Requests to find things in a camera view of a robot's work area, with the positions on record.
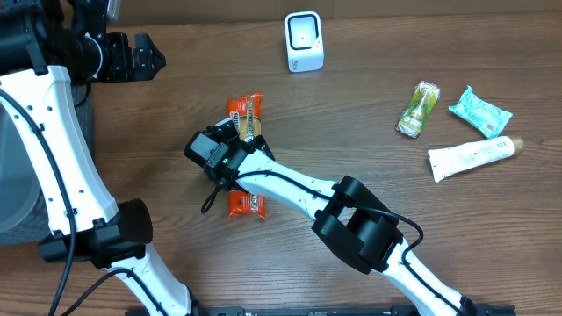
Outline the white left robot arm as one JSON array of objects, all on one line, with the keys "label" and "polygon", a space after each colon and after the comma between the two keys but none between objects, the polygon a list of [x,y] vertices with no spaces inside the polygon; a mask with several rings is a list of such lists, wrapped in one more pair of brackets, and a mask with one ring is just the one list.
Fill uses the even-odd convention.
[{"label": "white left robot arm", "polygon": [[47,204],[47,262],[91,262],[118,277],[150,315],[199,315],[189,288],[153,243],[148,208],[117,202],[97,172],[76,116],[72,89],[94,82],[149,81],[165,66],[145,33],[129,42],[107,32],[119,2],[73,0],[65,27],[58,1],[1,7],[1,104],[18,130]]}]

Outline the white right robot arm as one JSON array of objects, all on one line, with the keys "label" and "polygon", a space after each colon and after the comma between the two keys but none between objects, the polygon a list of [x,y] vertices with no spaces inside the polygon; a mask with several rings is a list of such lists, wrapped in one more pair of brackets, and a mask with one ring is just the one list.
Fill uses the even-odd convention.
[{"label": "white right robot arm", "polygon": [[326,247],[351,268],[376,272],[398,288],[420,315],[475,315],[476,305],[439,280],[414,254],[398,228],[420,226],[391,212],[351,176],[321,180],[276,162],[263,136],[241,139],[232,119],[195,133],[184,155],[199,165],[217,190],[242,190],[301,212]]}]

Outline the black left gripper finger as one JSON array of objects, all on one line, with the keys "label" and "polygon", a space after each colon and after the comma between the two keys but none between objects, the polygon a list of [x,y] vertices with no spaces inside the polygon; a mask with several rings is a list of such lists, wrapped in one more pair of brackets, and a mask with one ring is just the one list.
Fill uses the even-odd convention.
[{"label": "black left gripper finger", "polygon": [[156,74],[166,66],[166,61],[162,59],[134,61],[134,71],[133,80],[138,81],[150,81],[153,80]]},{"label": "black left gripper finger", "polygon": [[166,59],[147,33],[136,33],[133,63],[135,66],[165,66]]}]

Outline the orange spaghetti packet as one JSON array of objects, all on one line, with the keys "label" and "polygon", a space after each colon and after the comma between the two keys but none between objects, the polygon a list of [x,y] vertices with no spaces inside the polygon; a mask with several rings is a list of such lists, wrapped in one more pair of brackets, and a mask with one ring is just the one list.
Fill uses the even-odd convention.
[{"label": "orange spaghetti packet", "polygon": [[[241,140],[251,142],[261,134],[261,101],[262,93],[246,95],[239,99],[227,101],[227,112],[233,120]],[[261,219],[266,219],[265,197],[231,190],[229,192],[229,218],[254,213]]]}]

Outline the light blue wipes packet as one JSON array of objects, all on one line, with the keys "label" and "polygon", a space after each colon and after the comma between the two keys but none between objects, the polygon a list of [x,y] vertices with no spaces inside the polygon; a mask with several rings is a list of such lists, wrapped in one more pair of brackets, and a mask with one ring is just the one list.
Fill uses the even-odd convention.
[{"label": "light blue wipes packet", "polygon": [[480,99],[470,85],[449,110],[479,130],[487,139],[498,137],[513,117],[511,112]]}]

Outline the white tube with gold cap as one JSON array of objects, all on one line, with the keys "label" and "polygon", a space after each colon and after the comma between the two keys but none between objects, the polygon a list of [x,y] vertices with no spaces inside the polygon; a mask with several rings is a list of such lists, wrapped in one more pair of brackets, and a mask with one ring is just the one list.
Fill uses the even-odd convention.
[{"label": "white tube with gold cap", "polygon": [[428,151],[429,165],[434,181],[439,183],[457,173],[520,154],[523,149],[524,141],[521,137],[499,136],[455,147],[431,149]]}]

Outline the green snack packet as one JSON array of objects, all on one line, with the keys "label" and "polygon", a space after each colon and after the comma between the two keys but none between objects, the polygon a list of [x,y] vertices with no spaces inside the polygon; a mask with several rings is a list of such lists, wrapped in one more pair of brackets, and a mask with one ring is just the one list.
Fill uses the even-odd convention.
[{"label": "green snack packet", "polygon": [[395,129],[411,138],[418,138],[440,97],[440,92],[440,88],[434,83],[420,81]]}]

